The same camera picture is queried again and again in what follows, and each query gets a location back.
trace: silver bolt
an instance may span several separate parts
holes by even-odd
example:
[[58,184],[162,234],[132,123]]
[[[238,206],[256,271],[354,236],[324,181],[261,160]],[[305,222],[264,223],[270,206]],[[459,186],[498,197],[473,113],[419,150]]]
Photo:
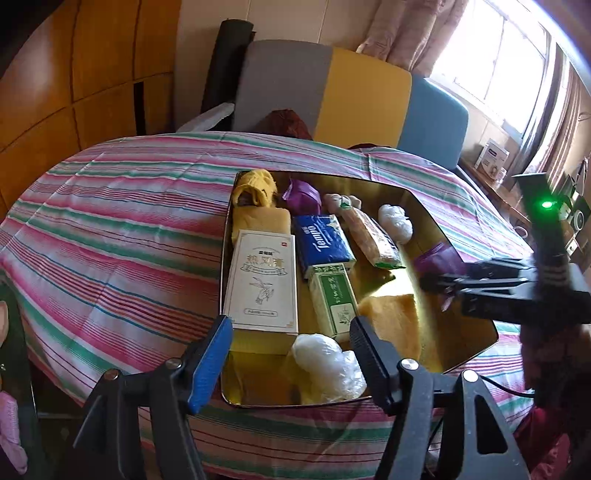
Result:
[[166,368],[168,368],[169,370],[176,370],[182,364],[183,363],[181,362],[181,359],[180,358],[169,358],[164,363],[164,365],[166,365]]
[[401,360],[400,365],[406,370],[416,370],[418,368],[418,362],[412,358],[404,358]]
[[474,370],[464,370],[462,376],[467,382],[474,383],[478,380],[478,374]]
[[117,370],[116,368],[109,368],[104,374],[103,374],[103,378],[105,380],[115,380],[117,379],[117,377],[119,377],[119,370]]

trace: purple packet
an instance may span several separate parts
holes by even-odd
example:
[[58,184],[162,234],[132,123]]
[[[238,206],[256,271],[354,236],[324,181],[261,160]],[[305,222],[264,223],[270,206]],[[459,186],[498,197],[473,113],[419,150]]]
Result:
[[312,185],[302,180],[290,179],[290,186],[282,197],[292,215],[319,215],[322,201]]
[[461,259],[460,254],[451,245],[444,243],[435,245],[432,249],[417,257],[413,265],[415,270],[421,275],[425,273],[466,274],[466,264]]

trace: tablecloth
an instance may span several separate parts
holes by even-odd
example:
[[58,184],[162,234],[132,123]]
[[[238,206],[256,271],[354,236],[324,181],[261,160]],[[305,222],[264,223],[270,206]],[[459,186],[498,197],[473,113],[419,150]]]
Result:
[[[108,368],[153,369],[203,336],[217,314],[223,226],[236,172],[316,171],[411,190],[466,261],[527,257],[492,205],[452,173],[389,148],[347,151],[235,132],[123,138],[39,178],[0,226],[31,360],[83,402]],[[464,366],[523,389],[519,330]],[[531,400],[491,389],[512,428]],[[149,412],[140,411],[150,441]],[[244,411],[219,393],[190,421],[208,470],[235,478],[373,476],[391,420],[371,401]]]

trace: window frame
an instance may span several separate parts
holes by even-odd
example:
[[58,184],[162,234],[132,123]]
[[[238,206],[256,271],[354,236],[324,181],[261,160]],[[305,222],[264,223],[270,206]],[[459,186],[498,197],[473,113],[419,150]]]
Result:
[[480,99],[479,97],[472,94],[470,91],[466,90],[462,85],[457,83],[457,81],[456,81],[457,76],[454,77],[452,80],[450,80],[450,78],[448,78],[448,77],[445,77],[443,75],[435,73],[435,74],[431,74],[431,76],[428,78],[428,80],[432,81],[435,85],[442,87],[444,90],[452,93],[453,95],[459,96],[461,99],[472,104],[472,106],[474,106],[475,108],[480,110],[482,113],[484,113],[490,121],[492,121],[498,127],[502,128],[505,131],[505,133],[507,133],[511,138],[513,138],[513,140],[515,140],[517,143],[520,144],[520,143],[522,143],[523,138],[527,132],[527,129],[528,129],[527,126],[524,129],[524,132],[519,132],[519,130],[517,130],[515,127],[513,127],[509,122],[507,122],[503,117],[501,117],[498,113],[496,113],[490,106],[488,106],[485,103],[486,102],[486,95],[489,93],[489,91],[491,89],[491,84],[492,84],[493,78],[495,76],[496,65],[499,62],[499,55],[501,53],[501,46],[503,43],[503,36],[505,34],[505,25],[506,25],[506,22],[510,22],[511,25],[513,25],[519,31],[519,33],[521,33],[523,35],[523,37],[531,43],[531,45],[535,48],[535,50],[538,52],[538,54],[542,57],[542,60],[544,62],[543,63],[542,78],[540,80],[540,84],[538,85],[538,89],[537,89],[536,96],[535,96],[536,100],[534,102],[534,107],[532,108],[532,110],[530,112],[530,117],[529,117],[527,125],[529,125],[531,123],[532,116],[535,111],[535,105],[540,98],[540,92],[542,90],[542,85],[544,84],[544,80],[545,80],[545,77],[547,74],[548,61],[549,61],[550,54],[551,54],[552,38],[551,38],[550,34],[548,33],[548,31],[538,22],[538,25],[545,33],[546,48],[545,48],[545,53],[543,53],[536,46],[535,42],[533,42],[530,39],[530,36],[527,35],[527,33],[524,32],[524,30],[522,28],[520,28],[516,22],[512,21],[509,18],[509,15],[504,13],[493,2],[491,2],[489,0],[478,0],[478,1],[482,1],[482,2],[486,3],[503,19],[503,26],[501,29],[501,37],[499,39],[499,47],[498,47],[498,50],[496,53],[496,58],[495,58],[495,61],[493,64],[491,77],[489,79],[488,86],[486,88],[486,92],[485,92],[483,98]]

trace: window sill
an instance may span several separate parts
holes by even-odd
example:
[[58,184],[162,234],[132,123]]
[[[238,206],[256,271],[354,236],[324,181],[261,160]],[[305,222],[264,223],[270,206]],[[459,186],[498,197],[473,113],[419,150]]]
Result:
[[507,135],[509,135],[513,140],[515,140],[519,145],[523,142],[522,137],[519,133],[513,129],[510,125],[504,121],[499,115],[493,112],[489,107],[487,107],[484,103],[482,103],[478,98],[473,96],[470,92],[464,90],[459,85],[448,81],[446,78],[442,76],[430,77],[427,81],[431,82],[433,85],[438,86],[439,88],[445,90],[447,93],[450,93],[462,103],[467,104],[479,112],[481,112],[489,122],[493,123],[497,128],[503,130]]

